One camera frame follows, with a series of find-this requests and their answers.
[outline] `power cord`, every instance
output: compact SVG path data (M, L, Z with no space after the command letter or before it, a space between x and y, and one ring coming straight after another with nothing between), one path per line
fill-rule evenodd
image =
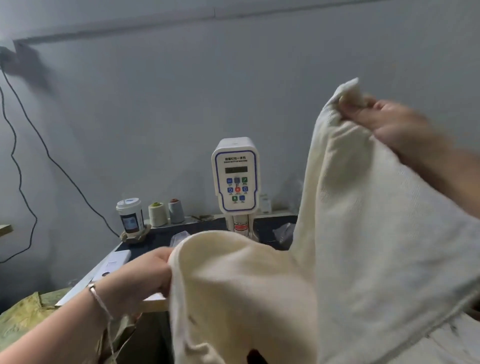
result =
M13 133L13 148L12 148L12 152L10 153L10 157L12 157L13 159L13 162L15 163L15 165L17 166L17 169L18 169L18 175L19 175L19 179L20 179L20 182L18 184L18 190L20 191L20 194L22 195L22 198L24 199L24 202L25 202L25 205L27 206L28 208L28 211L30 211L30 213L33 215L33 217L35 218L35 223L33 224L32 226L32 231L30 232L30 239L28 241L28 246L19 251L18 253L15 253L14 255L11 255L9 258L5 259L5 260L2 260L0 261L0 264L2 263L6 263L8 262L10 259L12 259L14 256L17 256L18 254L21 254L23 252L26 252L28 249L30 249L32 247L32 239L33 239L33 232L35 230L35 226L36 226L36 223L38 222L38 218L36 217L35 213L32 211L32 209L30 208L28 202L27 202L27 199L24 195L24 192L22 191L22 170L20 169L20 166L17 162L17 160L15 159L15 156L14 156L14 153L15 153L15 150L17 149L17 133L15 132L15 129L13 128L13 125L12 123L7 119L7 114L5 113L5 95L3 94L3 90L2 88L0 87L0 95L1 95L1 110L2 110L2 113L3 113L3 117L5 119L5 121L8 123L8 125L10 126L10 129L12 130L12 133Z
M98 216L100 216L102 219L103 219L103 222L105 223L105 225L108 227L108 229L118 238L120 237L111 227L110 225L108 224L107 220L105 219L105 217L100 214L97 210L95 210L92 205L88 202L88 200L86 199L85 195L83 194L82 190L77 186L77 184L72 180L72 178L68 175L67 172L65 172L65 170L61 167L60 164L58 164L50 155L50 151L47 147L47 145L45 144L45 141L43 140L42 136L40 135L40 132L37 130L37 128L35 127L35 125L32 123L32 121L30 120L30 118L28 117L28 114L27 112L25 111L25 107L22 103L22 101L20 100L20 97L18 96L17 92L15 91L15 89L13 88L12 84L10 83L8 77L7 77L7 74L5 73L5 70L3 69L3 61L2 59L0 59L0 70L3 74L3 77L5 78L5 81L7 82L8 86L10 87L10 89L12 90L13 94L15 95L15 97L17 98L17 101L18 103L20 104L20 107L22 108L22 111L25 115L25 118L27 119L28 123L32 126L33 130L35 130L35 133L38 135L38 138L40 139L40 141L42 142L43 144L43 147L45 148L45 151L47 153L47 157L53 162L53 164L55 164L61 171L62 173L68 178L68 180L74 185L74 187L77 189L78 193L80 194L80 196L82 196L82 198L84 199L85 203L87 204L87 206L93 211L95 212ZM12 153L11 153L11 157L13 159L13 161L15 162L15 165L17 166L17 169L18 169L18 173L20 174L20 186L19 186L19 191L20 193L22 194L22 197L24 198L24 201L25 201L25 204L28 208L28 210L32 213L32 215L35 217L35 224L33 225L33 228L32 228L32 232L30 234L30 242L29 242L29 245L28 247L25 249L25 250L22 250L21 252L18 252L14 255L12 255L11 257L7 258L6 260L4 261L0 261L0 264L1 263L5 263L7 262L8 260L12 259L14 256L20 254L20 253L23 253L24 251L30 249L30 247L32 246L32 236L33 236L33 231L35 229L35 226L36 226L36 223L38 221L38 218L36 217L36 215L33 213L33 211L30 209L30 206L28 205L27 203L27 200L25 198L25 195L23 194L22 192L22 171L20 169L20 166L18 165L17 161L15 160L14 156L13 156L13 153L15 152L15 149L16 149L16 144L17 144L17 134L15 132L15 129L13 128L12 124L10 123L10 121L7 119L7 116L5 114L5 98L4 98L4 95L3 95L3 91L1 91L1 101L2 101L2 112L3 112L3 117L4 119L6 120L6 122L8 123L8 125L10 126L10 128L12 129L12 132L13 132L13 136L14 136L14 144L13 144L13 150L12 150Z

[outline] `bracelet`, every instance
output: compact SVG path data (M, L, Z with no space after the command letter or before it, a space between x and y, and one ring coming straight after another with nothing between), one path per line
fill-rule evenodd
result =
M103 303L102 299L100 298L100 296L97 294L97 292L95 291L95 283L90 283L88 286L87 286L88 290L92 293L92 295L95 297L95 300L98 302L98 304L100 305L100 307L102 308L103 311L105 311L105 314L107 315L107 318L108 318L108 321L113 321L113 316L112 314L110 313L110 311L108 310L107 306L105 306L105 304Z

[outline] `wall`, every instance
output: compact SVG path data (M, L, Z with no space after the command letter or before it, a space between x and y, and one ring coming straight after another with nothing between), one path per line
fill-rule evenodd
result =
M0 33L179 6L76 3L0 0ZM32 67L12 71L11 80L53 157L120 231L114 206L122 193L145 204L179 197L187 214L218 212L210 155L224 137L254 140L263 190L288 205L316 116L355 76L365 90L419 108L480 151L478 11L476 0L390 0L71 38L28 46ZM46 160L2 79L0 86L18 131L24 191L39 216L33 247L0 265L6 305L81 277L117 239ZM0 122L0 221L15 228L0 239L0 258L27 245L33 223L11 147Z

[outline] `servo button machine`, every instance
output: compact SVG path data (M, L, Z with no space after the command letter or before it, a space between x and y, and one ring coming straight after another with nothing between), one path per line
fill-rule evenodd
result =
M227 228L258 241L253 219L260 195L260 158L247 137L226 138L212 154L215 194Z

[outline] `control panel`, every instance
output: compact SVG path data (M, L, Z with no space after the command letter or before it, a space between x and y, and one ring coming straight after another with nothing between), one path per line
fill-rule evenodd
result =
M260 195L258 152L250 138L222 139L212 155L220 209L232 215L251 214Z

